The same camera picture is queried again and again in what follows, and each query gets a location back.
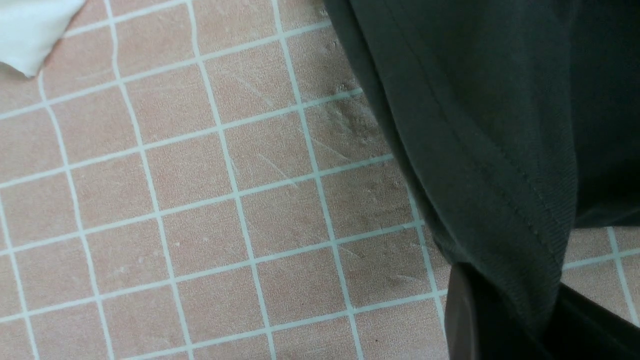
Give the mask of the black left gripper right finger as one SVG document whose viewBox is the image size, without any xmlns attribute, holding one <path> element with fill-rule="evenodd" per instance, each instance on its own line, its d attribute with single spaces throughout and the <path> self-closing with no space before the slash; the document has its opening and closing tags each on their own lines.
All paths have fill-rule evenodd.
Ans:
<svg viewBox="0 0 640 360">
<path fill-rule="evenodd" d="M 640 329 L 562 284 L 543 344 L 553 360 L 638 360 Z"/>
</svg>

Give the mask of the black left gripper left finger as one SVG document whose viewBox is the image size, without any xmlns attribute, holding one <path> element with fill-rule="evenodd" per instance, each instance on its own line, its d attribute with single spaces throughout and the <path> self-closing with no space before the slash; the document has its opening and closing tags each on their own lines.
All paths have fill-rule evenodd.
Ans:
<svg viewBox="0 0 640 360">
<path fill-rule="evenodd" d="M 451 360 L 551 360 L 521 327 L 502 298 L 468 263 L 452 266 L 445 306 Z"/>
</svg>

